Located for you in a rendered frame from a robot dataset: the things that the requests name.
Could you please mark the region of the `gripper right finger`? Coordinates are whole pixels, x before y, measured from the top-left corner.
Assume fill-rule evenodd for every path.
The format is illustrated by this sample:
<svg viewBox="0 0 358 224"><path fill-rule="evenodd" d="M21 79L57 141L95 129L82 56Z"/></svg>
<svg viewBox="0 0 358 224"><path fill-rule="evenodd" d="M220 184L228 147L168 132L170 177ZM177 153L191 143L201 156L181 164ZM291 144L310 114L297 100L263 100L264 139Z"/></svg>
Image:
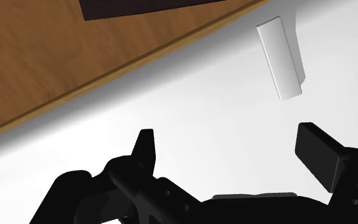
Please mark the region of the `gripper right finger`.
<svg viewBox="0 0 358 224"><path fill-rule="evenodd" d="M298 125L295 154L331 194L334 220L358 221L358 148L345 147L316 124Z"/></svg>

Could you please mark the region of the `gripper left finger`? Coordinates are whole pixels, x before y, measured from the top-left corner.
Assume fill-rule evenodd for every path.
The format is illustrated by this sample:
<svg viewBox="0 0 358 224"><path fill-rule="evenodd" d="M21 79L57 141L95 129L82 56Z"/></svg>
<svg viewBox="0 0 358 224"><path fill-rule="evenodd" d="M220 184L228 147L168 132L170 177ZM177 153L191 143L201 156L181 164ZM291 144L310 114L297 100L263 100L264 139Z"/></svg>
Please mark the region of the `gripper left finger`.
<svg viewBox="0 0 358 224"><path fill-rule="evenodd" d="M29 224L200 224L201 202L155 178L155 162L154 132L142 129L132 153L111 159L100 174L57 177Z"/></svg>

